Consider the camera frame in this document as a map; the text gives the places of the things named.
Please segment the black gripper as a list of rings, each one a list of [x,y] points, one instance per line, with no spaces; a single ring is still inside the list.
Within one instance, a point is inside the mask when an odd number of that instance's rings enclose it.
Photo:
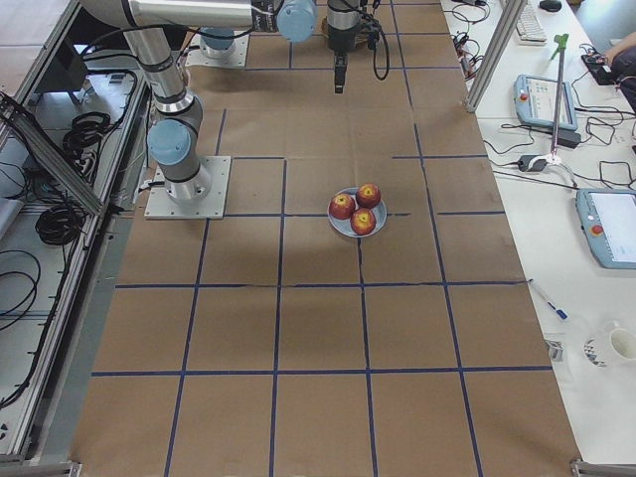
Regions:
[[[334,92],[343,93],[346,83],[346,54],[356,45],[360,31],[360,2],[329,0],[327,2],[328,46],[334,51]]]

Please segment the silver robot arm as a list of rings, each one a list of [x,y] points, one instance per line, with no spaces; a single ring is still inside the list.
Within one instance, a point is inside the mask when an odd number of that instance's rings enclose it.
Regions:
[[[147,145],[168,196],[177,203],[205,197],[212,177],[196,153],[203,107],[176,66],[166,28],[197,27],[202,34],[214,29],[278,32],[299,43],[317,23],[312,1],[84,1],[82,6],[122,31],[151,86],[160,119],[150,129]]]
[[[204,27],[199,35],[200,50],[207,58],[220,60],[231,55],[236,49],[233,29]]]

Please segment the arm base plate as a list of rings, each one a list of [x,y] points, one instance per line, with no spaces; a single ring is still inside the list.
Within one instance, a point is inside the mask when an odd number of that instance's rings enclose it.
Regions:
[[[160,166],[150,188],[144,216],[150,220],[221,220],[225,214],[232,158],[203,156],[198,174],[190,181],[171,182]]]
[[[186,67],[208,67],[219,69],[242,69],[245,66],[248,37],[235,39],[236,49],[226,58],[215,60],[205,57],[200,50],[200,35],[191,41],[185,56]]]

